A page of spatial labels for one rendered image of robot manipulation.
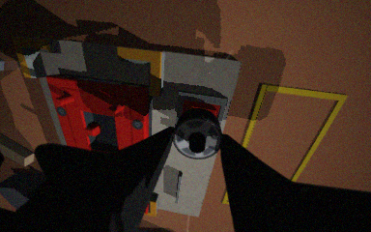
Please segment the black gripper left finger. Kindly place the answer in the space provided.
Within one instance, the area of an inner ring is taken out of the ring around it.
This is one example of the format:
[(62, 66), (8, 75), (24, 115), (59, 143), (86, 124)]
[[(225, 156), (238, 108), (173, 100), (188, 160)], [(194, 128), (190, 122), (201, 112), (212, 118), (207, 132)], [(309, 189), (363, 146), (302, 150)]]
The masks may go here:
[(58, 178), (105, 189), (118, 232), (137, 232), (170, 153), (174, 127), (117, 152), (47, 143), (35, 157), (45, 179)]

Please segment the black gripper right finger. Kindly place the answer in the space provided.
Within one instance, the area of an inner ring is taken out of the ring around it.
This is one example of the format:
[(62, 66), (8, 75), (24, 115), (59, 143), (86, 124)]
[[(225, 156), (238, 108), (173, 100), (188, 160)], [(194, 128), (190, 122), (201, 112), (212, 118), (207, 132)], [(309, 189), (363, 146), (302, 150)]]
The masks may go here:
[(371, 218), (371, 192), (292, 182), (228, 134), (220, 148), (234, 232), (284, 232), (301, 211)]

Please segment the yellow tape outline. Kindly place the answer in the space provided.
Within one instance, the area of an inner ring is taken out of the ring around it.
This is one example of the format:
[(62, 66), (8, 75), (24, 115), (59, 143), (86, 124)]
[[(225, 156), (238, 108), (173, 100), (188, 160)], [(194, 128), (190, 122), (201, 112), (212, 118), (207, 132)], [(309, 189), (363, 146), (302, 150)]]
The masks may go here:
[(277, 86), (270, 86), (270, 85), (264, 85), (262, 84), (257, 101), (255, 103), (242, 146), (246, 149), (249, 138), (252, 134), (254, 125), (256, 123), (260, 108), (262, 106), (264, 97), (267, 93), (267, 91), (272, 92), (280, 92), (282, 94), (288, 94), (288, 95), (297, 95), (297, 96), (304, 96), (304, 97), (311, 97), (311, 98), (320, 98), (320, 99), (328, 99), (328, 100), (335, 100), (338, 101), (334, 107), (334, 109), (331, 111), (331, 113), (328, 116), (328, 120), (324, 124), (324, 126), (321, 128), (319, 135), (315, 139), (314, 143), (310, 147), (307, 156), (303, 159), (302, 163), (300, 164), (298, 170), (294, 174), (293, 178), (291, 179), (292, 182), (296, 182), (298, 177), (300, 176), (302, 170), (304, 169), (305, 165), (311, 158), (311, 156), (314, 154), (316, 149), (319, 146), (319, 143), (323, 139), (324, 135), (328, 131), (328, 127), (332, 124), (332, 122), (335, 119), (336, 114), (340, 110), (341, 106), (347, 99), (348, 95), (341, 95), (341, 94), (333, 94), (333, 93), (326, 93), (326, 92), (318, 92), (318, 91), (310, 91), (310, 90), (301, 90), (301, 89), (294, 89), (294, 88), (286, 88), (286, 87), (277, 87)]

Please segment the black rubber tyre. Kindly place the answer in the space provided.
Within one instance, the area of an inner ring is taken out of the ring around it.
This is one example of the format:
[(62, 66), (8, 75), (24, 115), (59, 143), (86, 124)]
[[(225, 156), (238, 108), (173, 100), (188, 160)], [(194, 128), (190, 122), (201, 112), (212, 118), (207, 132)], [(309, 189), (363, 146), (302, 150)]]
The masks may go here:
[[(189, 150), (190, 136), (199, 132), (205, 136), (204, 152), (196, 154)], [(194, 160), (204, 160), (214, 156), (221, 148), (223, 135), (216, 116), (209, 110), (193, 108), (184, 112), (173, 131), (173, 143), (176, 149), (185, 157)]]

